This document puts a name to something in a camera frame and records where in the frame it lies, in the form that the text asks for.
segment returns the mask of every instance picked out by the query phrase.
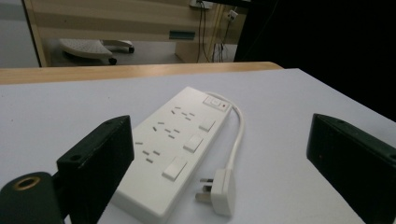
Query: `wall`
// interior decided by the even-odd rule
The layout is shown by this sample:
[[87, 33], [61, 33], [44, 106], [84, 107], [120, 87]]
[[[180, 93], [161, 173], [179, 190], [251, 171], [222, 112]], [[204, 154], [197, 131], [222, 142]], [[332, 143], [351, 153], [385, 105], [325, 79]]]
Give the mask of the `wall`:
[[0, 0], [0, 68], [39, 67], [22, 1]]

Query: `white table surface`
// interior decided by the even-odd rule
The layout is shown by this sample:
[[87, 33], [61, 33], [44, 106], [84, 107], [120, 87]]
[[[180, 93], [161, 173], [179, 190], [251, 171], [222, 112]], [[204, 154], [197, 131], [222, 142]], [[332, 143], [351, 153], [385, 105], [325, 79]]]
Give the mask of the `white table surface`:
[[[363, 223], [306, 158], [313, 113], [343, 119], [396, 147], [396, 123], [299, 69], [0, 86], [0, 186], [56, 160], [107, 119], [136, 127], [186, 86], [213, 91], [243, 111], [235, 164], [234, 216], [194, 200], [199, 179], [225, 165], [238, 128], [234, 112], [168, 223]], [[99, 223], [139, 223], [109, 204]]]

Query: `black device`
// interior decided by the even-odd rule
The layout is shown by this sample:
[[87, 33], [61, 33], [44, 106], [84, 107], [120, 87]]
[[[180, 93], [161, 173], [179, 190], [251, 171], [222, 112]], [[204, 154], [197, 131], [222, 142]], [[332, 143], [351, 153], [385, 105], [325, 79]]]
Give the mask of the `black device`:
[[0, 191], [0, 223], [96, 223], [134, 160], [129, 116], [99, 125], [57, 160], [58, 172], [31, 173]]
[[341, 119], [314, 114], [306, 156], [365, 223], [393, 223], [396, 148]]

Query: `screw hole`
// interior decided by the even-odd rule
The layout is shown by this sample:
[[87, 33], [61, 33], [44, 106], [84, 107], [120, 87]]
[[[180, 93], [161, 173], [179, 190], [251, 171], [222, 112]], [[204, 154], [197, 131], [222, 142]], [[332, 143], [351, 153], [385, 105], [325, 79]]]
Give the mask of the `screw hole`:
[[78, 161], [79, 159], [81, 159], [80, 155], [74, 155], [70, 158], [71, 161]]

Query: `white power strip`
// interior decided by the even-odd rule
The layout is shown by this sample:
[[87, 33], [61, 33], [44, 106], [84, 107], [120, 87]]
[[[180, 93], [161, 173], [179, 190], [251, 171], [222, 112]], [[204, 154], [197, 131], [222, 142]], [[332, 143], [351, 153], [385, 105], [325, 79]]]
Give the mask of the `white power strip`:
[[232, 105], [187, 87], [133, 129], [134, 161], [111, 200], [143, 223], [164, 223]]

